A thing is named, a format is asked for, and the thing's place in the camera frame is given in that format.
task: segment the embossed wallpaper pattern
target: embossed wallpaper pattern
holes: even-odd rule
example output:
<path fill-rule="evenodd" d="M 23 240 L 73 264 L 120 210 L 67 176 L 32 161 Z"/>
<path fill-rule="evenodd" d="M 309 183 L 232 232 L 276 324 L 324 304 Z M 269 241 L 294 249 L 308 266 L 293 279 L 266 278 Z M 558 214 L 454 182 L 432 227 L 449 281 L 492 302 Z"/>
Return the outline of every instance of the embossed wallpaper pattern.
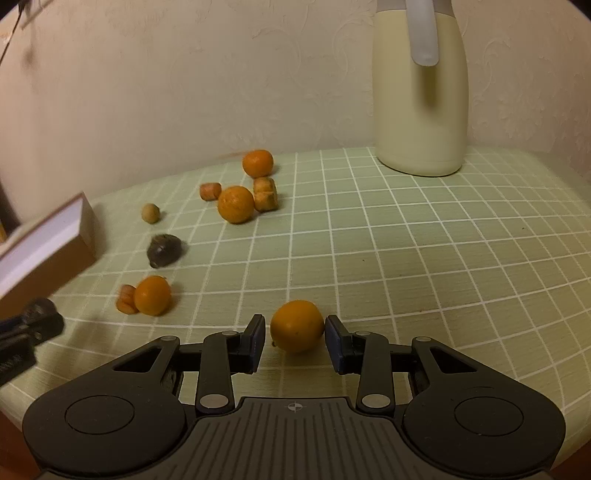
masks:
<path fill-rule="evenodd" d="M 453 4 L 470 140 L 550 152 L 591 179 L 591 23 L 567 0 Z M 2 65 L 0 181 L 28 219 L 80 189 L 253 147 L 371 144 L 374 12 L 375 0 L 54 0 Z"/>

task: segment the green tablecloth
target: green tablecloth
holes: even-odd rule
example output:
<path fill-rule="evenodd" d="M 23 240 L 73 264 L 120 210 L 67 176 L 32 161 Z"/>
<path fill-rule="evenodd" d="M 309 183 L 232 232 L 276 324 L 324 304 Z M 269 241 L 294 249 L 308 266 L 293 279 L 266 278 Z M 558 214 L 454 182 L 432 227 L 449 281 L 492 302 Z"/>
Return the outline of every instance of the green tablecloth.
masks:
<path fill-rule="evenodd" d="M 434 337 L 541 391 L 565 413 L 562 457 L 591 436 L 590 188 L 559 164 L 514 150 L 471 148 L 445 178 L 390 170 L 370 148 L 278 155 L 281 208 L 225 223 L 199 185 L 252 187 L 239 162 L 153 180 L 93 202 L 102 256 L 53 300 L 66 331 L 38 350 L 38 366 L 0 391 L 16 421 L 62 382 L 162 335 L 198 342 L 270 320 L 287 300 L 315 302 L 348 328 L 391 342 Z M 162 221 L 139 216 L 146 202 Z M 158 270 L 175 306 L 162 317 L 115 309 L 119 286 L 154 274 L 145 250 L 155 233 L 188 243 Z M 196 374 L 181 400 L 192 403 Z M 323 343 L 286 356 L 268 336 L 256 375 L 235 375 L 242 395 L 355 397 Z M 397 400 L 410 391 L 395 375 Z"/>

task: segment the cream thermos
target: cream thermos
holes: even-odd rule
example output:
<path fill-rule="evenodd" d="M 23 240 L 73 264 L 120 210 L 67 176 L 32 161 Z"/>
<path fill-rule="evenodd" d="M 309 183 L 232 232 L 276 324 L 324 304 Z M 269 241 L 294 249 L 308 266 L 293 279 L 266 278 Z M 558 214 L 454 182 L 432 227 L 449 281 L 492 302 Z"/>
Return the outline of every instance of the cream thermos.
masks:
<path fill-rule="evenodd" d="M 379 160 L 430 177 L 460 168 L 468 73 L 451 0 L 378 0 L 373 76 Z"/>

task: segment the metal screw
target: metal screw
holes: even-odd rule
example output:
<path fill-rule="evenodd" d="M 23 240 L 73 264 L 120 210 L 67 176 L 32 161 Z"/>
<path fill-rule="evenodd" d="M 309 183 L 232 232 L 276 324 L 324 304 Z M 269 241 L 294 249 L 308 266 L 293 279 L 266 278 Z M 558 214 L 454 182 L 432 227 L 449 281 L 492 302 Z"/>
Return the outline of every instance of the metal screw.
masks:
<path fill-rule="evenodd" d="M 201 397 L 199 403 L 205 408 L 222 408 L 228 404 L 229 400 L 225 395 L 211 393 Z"/>
<path fill-rule="evenodd" d="M 368 408 L 385 408 L 390 405 L 390 399 L 386 395 L 372 393 L 364 396 L 361 403 Z"/>

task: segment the gray plastic handle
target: gray plastic handle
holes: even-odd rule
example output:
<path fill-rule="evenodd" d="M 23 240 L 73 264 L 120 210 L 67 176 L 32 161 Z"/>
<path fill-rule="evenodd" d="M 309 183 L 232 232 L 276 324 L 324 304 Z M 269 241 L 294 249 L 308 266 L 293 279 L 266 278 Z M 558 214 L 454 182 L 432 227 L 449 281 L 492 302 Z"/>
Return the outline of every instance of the gray plastic handle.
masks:
<path fill-rule="evenodd" d="M 406 0 L 408 39 L 413 62 L 433 67 L 439 62 L 437 24 L 433 0 Z"/>

